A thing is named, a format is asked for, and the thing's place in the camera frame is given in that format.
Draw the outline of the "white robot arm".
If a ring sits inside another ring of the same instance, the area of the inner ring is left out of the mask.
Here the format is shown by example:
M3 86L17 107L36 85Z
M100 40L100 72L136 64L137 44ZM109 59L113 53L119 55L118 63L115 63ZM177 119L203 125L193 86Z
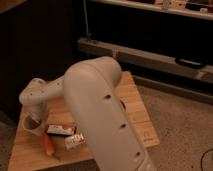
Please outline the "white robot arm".
M62 97L101 171L157 171L115 93L121 78L121 67L111 57L84 60L49 83L31 80L19 101L30 119L42 124L47 101Z

